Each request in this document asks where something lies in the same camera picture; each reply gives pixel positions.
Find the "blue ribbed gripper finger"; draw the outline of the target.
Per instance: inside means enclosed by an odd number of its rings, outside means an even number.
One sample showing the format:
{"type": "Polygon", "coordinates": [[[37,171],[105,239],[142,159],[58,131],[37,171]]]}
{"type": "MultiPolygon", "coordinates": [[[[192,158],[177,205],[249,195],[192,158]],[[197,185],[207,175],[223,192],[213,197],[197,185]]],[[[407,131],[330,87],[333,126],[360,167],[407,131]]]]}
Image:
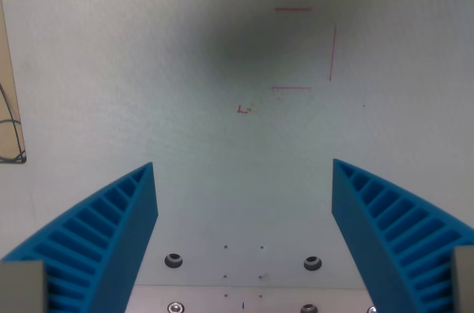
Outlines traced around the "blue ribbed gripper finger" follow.
{"type": "Polygon", "coordinates": [[[72,206],[2,261],[44,264],[49,312],[124,312],[157,218],[147,163],[72,206]]]}
{"type": "Polygon", "coordinates": [[[377,312],[454,312],[451,257],[473,228],[339,159],[332,214],[377,312]]]}

